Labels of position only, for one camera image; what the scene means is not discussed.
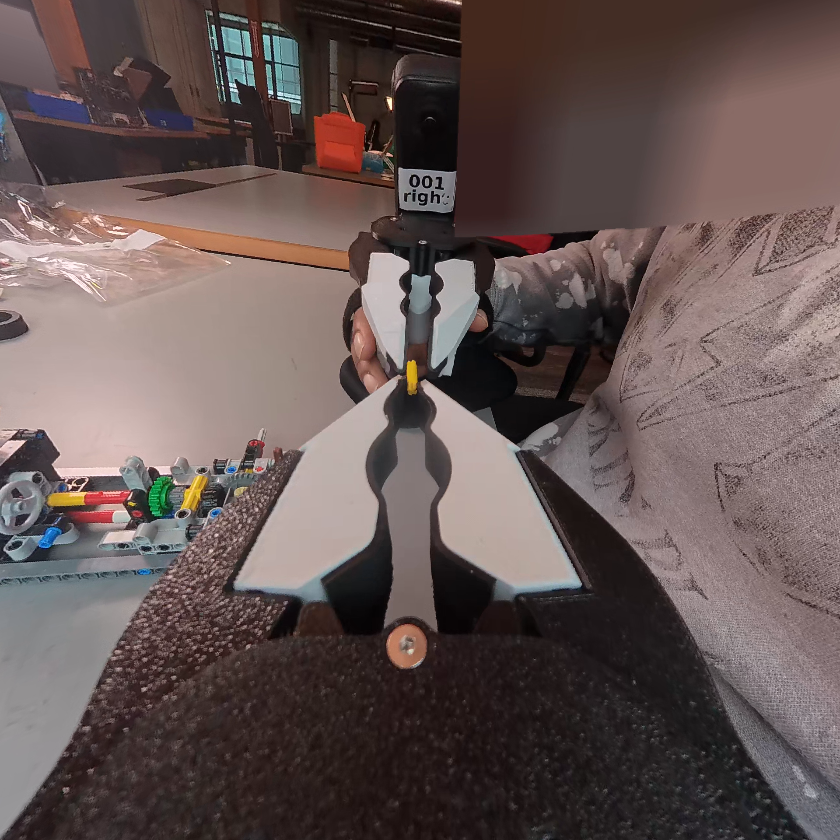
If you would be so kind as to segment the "black background office chair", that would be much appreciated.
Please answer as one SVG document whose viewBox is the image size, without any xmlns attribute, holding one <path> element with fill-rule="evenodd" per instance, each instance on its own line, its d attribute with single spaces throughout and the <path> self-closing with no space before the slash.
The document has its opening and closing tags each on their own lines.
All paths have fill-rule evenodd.
<svg viewBox="0 0 840 840">
<path fill-rule="evenodd" d="M 262 97 L 256 88 L 235 81 L 239 103 L 250 122 L 255 165 L 274 171 L 280 169 L 280 155 L 275 135 L 266 116 Z"/>
</svg>

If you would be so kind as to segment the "person in grey hoodie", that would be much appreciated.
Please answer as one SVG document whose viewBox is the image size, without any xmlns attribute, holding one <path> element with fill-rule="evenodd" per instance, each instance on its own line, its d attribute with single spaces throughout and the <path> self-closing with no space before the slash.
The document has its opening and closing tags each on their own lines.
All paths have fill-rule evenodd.
<svg viewBox="0 0 840 840">
<path fill-rule="evenodd" d="M 682 615 L 753 761 L 838 838 L 838 206 L 665 227 L 611 372 L 536 452 Z"/>
</svg>

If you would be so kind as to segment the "person's right forearm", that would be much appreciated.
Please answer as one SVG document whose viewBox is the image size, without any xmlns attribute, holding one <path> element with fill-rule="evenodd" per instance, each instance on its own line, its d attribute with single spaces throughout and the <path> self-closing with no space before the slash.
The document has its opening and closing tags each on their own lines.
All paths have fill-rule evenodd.
<svg viewBox="0 0 840 840">
<path fill-rule="evenodd" d="M 584 242 L 496 262 L 493 335 L 530 348 L 619 343 L 665 229 L 609 229 Z"/>
</svg>

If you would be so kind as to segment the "grey desk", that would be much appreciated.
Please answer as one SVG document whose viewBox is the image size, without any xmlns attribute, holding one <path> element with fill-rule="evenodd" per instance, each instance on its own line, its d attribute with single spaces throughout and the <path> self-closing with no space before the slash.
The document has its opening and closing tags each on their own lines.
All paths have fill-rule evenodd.
<svg viewBox="0 0 840 840">
<path fill-rule="evenodd" d="M 350 408 L 346 271 L 227 257 L 227 265 L 114 302 L 63 281 L 3 290 L 29 330 L 2 342 L 2 428 L 43 428 L 58 467 L 169 466 L 302 445 Z M 2 586 L 2 833 L 66 747 L 154 578 Z"/>
</svg>

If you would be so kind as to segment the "person's right hand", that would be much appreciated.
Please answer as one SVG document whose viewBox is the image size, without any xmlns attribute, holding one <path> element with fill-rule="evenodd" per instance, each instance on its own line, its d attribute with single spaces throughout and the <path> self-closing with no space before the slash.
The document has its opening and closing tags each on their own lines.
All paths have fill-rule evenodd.
<svg viewBox="0 0 840 840">
<path fill-rule="evenodd" d="M 372 394 L 388 381 L 378 355 L 375 336 L 362 308 L 358 308 L 350 322 L 350 352 L 353 366 L 368 394 Z"/>
</svg>

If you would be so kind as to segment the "clear plastic bags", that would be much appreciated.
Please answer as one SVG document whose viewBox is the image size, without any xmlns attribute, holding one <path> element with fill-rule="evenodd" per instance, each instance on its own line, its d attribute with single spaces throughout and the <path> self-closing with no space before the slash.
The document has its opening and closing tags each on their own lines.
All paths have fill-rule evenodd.
<svg viewBox="0 0 840 840">
<path fill-rule="evenodd" d="M 2 289 L 74 287 L 95 301 L 120 303 L 228 265 L 143 227 L 70 208 L 44 187 L 2 182 Z"/>
</svg>

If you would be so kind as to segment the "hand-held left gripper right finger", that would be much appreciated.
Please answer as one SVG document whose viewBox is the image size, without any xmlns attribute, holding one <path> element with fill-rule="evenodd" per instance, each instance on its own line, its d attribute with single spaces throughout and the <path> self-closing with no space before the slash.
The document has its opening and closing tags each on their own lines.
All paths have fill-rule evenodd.
<svg viewBox="0 0 840 840">
<path fill-rule="evenodd" d="M 576 596 L 583 581 L 522 463 L 520 447 L 436 386 L 427 409 L 430 568 L 437 630 L 469 634 L 494 603 Z"/>
</svg>

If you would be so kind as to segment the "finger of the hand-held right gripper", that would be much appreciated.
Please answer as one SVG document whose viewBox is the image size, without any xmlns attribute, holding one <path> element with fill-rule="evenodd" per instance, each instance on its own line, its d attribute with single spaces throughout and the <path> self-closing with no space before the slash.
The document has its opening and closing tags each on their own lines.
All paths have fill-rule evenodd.
<svg viewBox="0 0 840 840">
<path fill-rule="evenodd" d="M 373 253 L 361 287 L 362 309 L 371 326 L 376 356 L 388 379 L 406 364 L 406 298 L 404 279 L 411 277 L 407 259 L 393 253 Z"/>
<path fill-rule="evenodd" d="M 471 260 L 438 262 L 435 272 L 442 286 L 434 295 L 427 343 L 427 377 L 430 379 L 452 374 L 457 351 L 476 318 L 480 302 L 476 266 Z"/>
</svg>

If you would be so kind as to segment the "wooden workbench shelf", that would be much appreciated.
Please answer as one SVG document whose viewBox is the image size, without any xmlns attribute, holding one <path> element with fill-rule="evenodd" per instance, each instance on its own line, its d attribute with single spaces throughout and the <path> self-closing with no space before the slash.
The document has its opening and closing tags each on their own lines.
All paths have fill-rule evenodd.
<svg viewBox="0 0 840 840">
<path fill-rule="evenodd" d="M 12 110 L 13 121 L 33 123 L 53 128 L 85 131 L 88 133 L 107 134 L 130 139 L 167 139 L 167 140 L 207 140 L 209 133 L 202 131 L 180 131 L 161 128 L 126 128 L 118 126 L 104 126 L 94 123 L 73 122 L 43 117 L 36 113 Z"/>
</svg>

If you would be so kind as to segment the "black flat mat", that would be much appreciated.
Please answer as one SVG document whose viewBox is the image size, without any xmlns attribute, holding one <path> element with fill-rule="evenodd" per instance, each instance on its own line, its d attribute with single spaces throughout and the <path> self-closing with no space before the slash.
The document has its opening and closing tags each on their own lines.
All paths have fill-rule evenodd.
<svg viewBox="0 0 840 840">
<path fill-rule="evenodd" d="M 141 193 L 139 201 L 161 200 L 167 197 L 190 195 L 214 189 L 217 185 L 192 179 L 172 178 L 123 184 L 124 188 Z"/>
</svg>

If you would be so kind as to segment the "grey table with wooden edge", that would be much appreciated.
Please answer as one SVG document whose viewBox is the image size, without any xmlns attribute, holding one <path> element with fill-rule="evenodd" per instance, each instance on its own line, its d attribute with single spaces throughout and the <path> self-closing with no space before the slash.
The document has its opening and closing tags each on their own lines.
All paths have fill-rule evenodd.
<svg viewBox="0 0 840 840">
<path fill-rule="evenodd" d="M 123 184 L 187 178 L 214 189 L 139 201 Z M 53 187 L 60 201 L 220 255 L 348 270 L 358 233 L 394 212 L 393 184 L 348 182 L 252 165 Z"/>
</svg>

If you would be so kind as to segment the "pile of dark circuit boards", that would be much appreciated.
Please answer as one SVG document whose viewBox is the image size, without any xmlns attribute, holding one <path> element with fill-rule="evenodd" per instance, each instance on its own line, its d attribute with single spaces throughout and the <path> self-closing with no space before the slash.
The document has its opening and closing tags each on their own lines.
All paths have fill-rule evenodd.
<svg viewBox="0 0 840 840">
<path fill-rule="evenodd" d="M 90 121 L 100 128 L 144 130 L 150 127 L 145 108 L 177 105 L 165 73 L 129 66 L 122 75 L 89 67 L 72 68 Z"/>
</svg>

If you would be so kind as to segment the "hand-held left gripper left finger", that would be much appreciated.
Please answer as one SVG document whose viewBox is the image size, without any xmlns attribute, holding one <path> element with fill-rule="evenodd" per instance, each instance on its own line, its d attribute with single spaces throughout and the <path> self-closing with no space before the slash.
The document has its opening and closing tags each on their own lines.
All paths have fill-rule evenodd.
<svg viewBox="0 0 840 840">
<path fill-rule="evenodd" d="M 396 465 L 388 384 L 301 447 L 231 579 L 233 592 L 329 606 L 342 630 L 378 634 L 393 568 L 382 487 Z"/>
</svg>

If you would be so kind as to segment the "paned window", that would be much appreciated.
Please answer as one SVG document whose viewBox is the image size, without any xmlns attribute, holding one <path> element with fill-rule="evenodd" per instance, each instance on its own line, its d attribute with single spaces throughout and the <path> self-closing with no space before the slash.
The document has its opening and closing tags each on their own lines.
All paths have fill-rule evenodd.
<svg viewBox="0 0 840 840">
<path fill-rule="evenodd" d="M 239 104 L 237 84 L 256 87 L 248 20 L 221 13 L 218 24 L 211 9 L 205 15 L 219 101 Z M 301 53 L 297 40 L 279 24 L 264 22 L 262 42 L 269 98 L 288 102 L 292 114 L 301 114 Z"/>
</svg>

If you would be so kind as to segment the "orange plastic bin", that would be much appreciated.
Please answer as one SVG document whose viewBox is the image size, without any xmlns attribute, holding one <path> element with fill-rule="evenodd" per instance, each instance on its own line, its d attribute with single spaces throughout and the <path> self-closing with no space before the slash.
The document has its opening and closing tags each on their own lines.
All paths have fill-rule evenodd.
<svg viewBox="0 0 840 840">
<path fill-rule="evenodd" d="M 322 170 L 360 174 L 365 127 L 350 115 L 328 112 L 313 118 L 316 163 Z"/>
</svg>

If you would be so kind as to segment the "toy brick vehicle assembly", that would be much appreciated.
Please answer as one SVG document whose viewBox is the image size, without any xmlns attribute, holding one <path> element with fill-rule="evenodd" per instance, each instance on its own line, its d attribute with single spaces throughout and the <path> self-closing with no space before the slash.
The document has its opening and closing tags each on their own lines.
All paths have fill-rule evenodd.
<svg viewBox="0 0 840 840">
<path fill-rule="evenodd" d="M 278 461 L 265 440 L 206 464 L 72 472 L 45 430 L 2 430 L 1 585 L 160 574 Z"/>
</svg>

